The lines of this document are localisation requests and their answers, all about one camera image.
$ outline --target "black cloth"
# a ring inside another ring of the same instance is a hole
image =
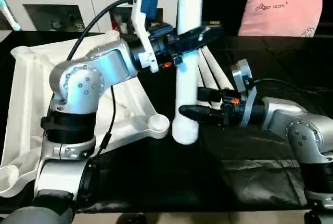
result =
[[[77,33],[13,32],[0,45],[3,108],[0,134],[5,136],[15,60],[10,50],[77,38]],[[279,78],[298,86],[331,88],[330,39],[229,37],[209,46],[232,80],[229,66],[247,58],[255,78]],[[175,70],[141,72],[142,83],[156,111],[170,120],[175,112]],[[292,99],[311,111],[299,94],[275,84],[258,87],[259,96]],[[314,97],[330,116],[330,92]],[[101,175],[94,197],[79,212],[242,211],[307,208],[303,181],[292,150],[283,140],[256,127],[245,129],[201,126],[198,141],[177,144],[169,134],[146,138],[100,159]],[[13,198],[0,198],[8,213],[32,199],[33,182]]]

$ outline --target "cabinet door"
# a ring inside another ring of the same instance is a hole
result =
[[[95,17],[91,0],[6,0],[22,30],[83,31]],[[91,32],[99,32],[95,25]]]
[[[117,0],[92,0],[95,13],[98,14],[105,7]],[[176,26],[178,0],[158,0],[156,22],[166,22]],[[98,22],[100,32],[107,32],[115,27],[122,28],[122,33],[133,33],[130,23],[131,6],[122,5],[113,14],[104,15]]]

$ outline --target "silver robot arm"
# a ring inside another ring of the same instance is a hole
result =
[[[198,99],[219,102],[221,110],[187,105],[180,113],[197,121],[244,127],[252,118],[262,131],[285,139],[299,162],[304,193],[314,209],[305,214],[305,223],[333,222],[333,120],[308,112],[299,104],[264,97],[255,101],[257,90],[247,61],[232,66],[237,91],[199,88]]]

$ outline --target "white plastic stand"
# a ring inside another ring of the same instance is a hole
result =
[[[201,25],[202,0],[178,1],[178,34]],[[172,136],[181,144],[192,144],[198,138],[199,125],[178,112],[182,105],[193,105],[197,101],[198,51],[183,55],[183,63],[177,67],[176,116],[172,122]]]

